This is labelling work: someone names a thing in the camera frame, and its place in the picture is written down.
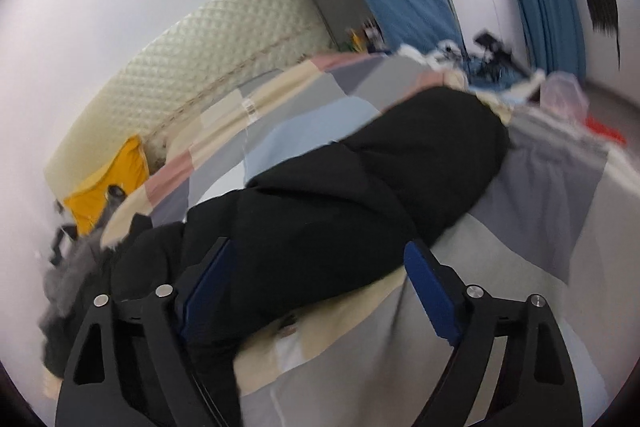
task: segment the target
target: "floor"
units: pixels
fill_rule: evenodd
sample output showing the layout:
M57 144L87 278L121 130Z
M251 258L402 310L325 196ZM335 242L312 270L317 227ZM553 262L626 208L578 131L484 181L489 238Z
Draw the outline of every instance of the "floor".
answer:
M590 113L604 125L618 129L626 138L628 149L640 156L640 108L606 89L588 84Z

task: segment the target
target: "silver screw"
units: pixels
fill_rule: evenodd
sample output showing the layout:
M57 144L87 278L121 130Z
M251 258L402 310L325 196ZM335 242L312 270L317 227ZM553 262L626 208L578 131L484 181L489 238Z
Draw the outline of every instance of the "silver screw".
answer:
M101 293L94 299L94 306L96 308L102 308L105 304L109 302L109 296Z
M480 286L467 286L466 294L472 299L479 299L484 295L484 290Z
M158 286L158 288L156 288L156 295L158 297L167 297L171 295L173 291L174 291L174 287L171 286L170 284L161 284Z
M544 308L546 306L546 299L542 295L531 296L531 304L533 304L536 308Z

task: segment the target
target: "pink fabric patch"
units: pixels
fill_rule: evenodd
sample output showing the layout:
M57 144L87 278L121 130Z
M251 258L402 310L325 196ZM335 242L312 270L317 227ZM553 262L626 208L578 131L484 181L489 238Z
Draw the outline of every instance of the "pink fabric patch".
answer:
M330 70L338 66L346 66L367 60L376 55L367 55L364 53L332 53L330 55L316 55L311 58L311 63L320 71Z
M151 176L145 183L146 197L151 206L158 206L158 203L178 188L193 171L191 153L187 149Z

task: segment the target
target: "red object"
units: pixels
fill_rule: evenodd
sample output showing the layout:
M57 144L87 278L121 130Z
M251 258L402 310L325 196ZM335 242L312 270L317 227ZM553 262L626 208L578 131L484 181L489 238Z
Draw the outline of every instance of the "red object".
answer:
M594 133L599 134L601 136L607 137L614 142L619 143L626 147L626 138L622 136L622 133L617 129L613 129L613 127L607 127L602 122L599 122L591 115L587 116L587 121L584 123L589 129L591 129Z

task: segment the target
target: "blue gripper pad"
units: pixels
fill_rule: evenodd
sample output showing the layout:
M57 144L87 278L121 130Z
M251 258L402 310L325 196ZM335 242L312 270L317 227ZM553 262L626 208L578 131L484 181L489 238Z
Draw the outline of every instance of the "blue gripper pad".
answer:
M420 253L420 248L413 242L404 247L404 268L436 335L446 339L452 347L457 346L462 331L456 322L455 305Z
M235 266L236 251L231 241L227 241L185 301L179 333L183 341L206 340L207 324L218 307Z

